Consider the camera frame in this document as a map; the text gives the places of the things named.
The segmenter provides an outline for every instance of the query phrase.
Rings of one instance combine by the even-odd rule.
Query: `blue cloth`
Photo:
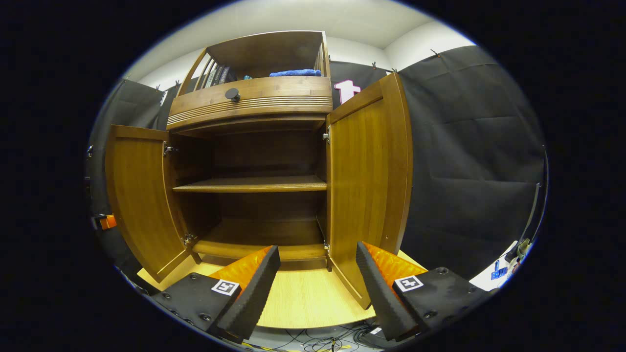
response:
[[[272,72],[270,73],[270,77],[281,77],[281,76],[322,76],[322,71],[320,70],[291,70],[291,71],[282,71],[282,72]]]

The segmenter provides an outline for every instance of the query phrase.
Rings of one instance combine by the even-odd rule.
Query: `light wood floor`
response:
[[[419,265],[403,251],[400,251],[398,256]],[[215,263],[211,257],[203,257],[203,261]],[[188,257],[161,283],[154,281],[144,269],[141,269],[138,275],[152,286],[164,291],[191,272],[210,275],[223,268],[223,265],[208,262],[196,264]],[[268,328],[321,328],[348,324],[375,315],[373,307],[363,310],[358,305],[334,272],[328,272],[325,268],[279,270],[258,325]]]

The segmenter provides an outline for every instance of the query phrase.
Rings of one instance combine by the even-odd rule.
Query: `cabinet door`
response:
[[[411,198],[411,123],[400,77],[393,73],[368,86],[330,113],[326,124],[331,265],[366,309],[357,242],[397,254]]]
[[[131,251],[161,282],[189,254],[174,204],[169,134],[112,125],[105,155],[106,188],[118,227]]]

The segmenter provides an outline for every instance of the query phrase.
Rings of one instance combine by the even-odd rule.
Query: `black knob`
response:
[[[230,99],[234,102],[238,102],[239,99],[241,99],[241,96],[239,95],[239,90],[236,88],[231,88],[229,90],[226,91],[226,99]]]

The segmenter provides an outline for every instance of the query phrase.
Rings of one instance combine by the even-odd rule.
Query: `cabinet drawer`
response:
[[[231,88],[239,90],[240,101],[225,97]],[[331,111],[329,77],[265,77],[224,83],[176,97],[167,129],[180,131],[201,123],[249,115]]]

